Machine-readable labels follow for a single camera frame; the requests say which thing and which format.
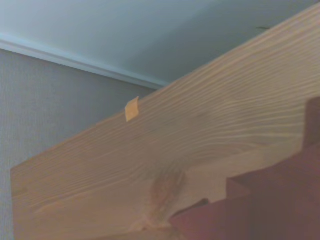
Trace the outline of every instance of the wooden plank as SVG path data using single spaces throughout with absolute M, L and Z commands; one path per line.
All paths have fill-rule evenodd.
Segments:
M 170 213 L 191 206 L 200 200 L 200 196 L 209 199 L 210 202 L 224 199 L 226 197 L 226 178 L 263 169 L 288 158 L 301 149 L 301 140 L 298 137 L 189 169 L 186 173 L 188 184 L 183 189 L 179 201 L 172 206 Z M 163 230 L 154 229 L 147 232 L 119 234 L 101 240 L 153 240 L 158 238 L 159 240 L 183 240 L 178 232 L 169 227 Z
M 146 214 L 154 179 L 187 172 L 172 212 L 213 188 L 216 163 L 232 158 L 226 166 L 233 169 L 239 154 L 299 139 L 306 100 L 320 95 L 319 42 L 317 4 L 140 100 L 131 121 L 122 111 L 16 166 L 15 239 L 121 235 Z M 256 158 L 248 163 L 242 171 L 264 166 Z M 210 193 L 212 200 L 223 196 Z

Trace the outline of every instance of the white ceiling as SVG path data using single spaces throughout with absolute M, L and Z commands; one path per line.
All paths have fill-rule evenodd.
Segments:
M 0 48 L 159 88 L 316 0 L 0 0 Z

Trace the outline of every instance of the orange tape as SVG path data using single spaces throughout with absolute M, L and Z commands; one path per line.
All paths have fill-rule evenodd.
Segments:
M 139 97 L 137 96 L 135 99 L 128 102 L 125 106 L 125 118 L 127 122 L 131 121 L 139 115 L 138 100 Z

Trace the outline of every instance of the ceiling molding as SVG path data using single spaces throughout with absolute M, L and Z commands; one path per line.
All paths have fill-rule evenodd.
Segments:
M 56 64 L 65 65 L 71 68 L 102 75 L 150 89 L 158 90 L 168 85 L 167 82 L 162 80 L 148 78 L 134 72 L 129 72 L 113 66 L 94 62 L 75 54 L 67 53 L 59 49 L 43 46 L 6 34 L 0 34 L 0 49 Z

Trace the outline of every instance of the textured wallpaper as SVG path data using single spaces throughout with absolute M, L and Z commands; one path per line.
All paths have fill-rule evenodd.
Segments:
M 10 169 L 153 90 L 0 50 L 0 240 L 13 240 Z

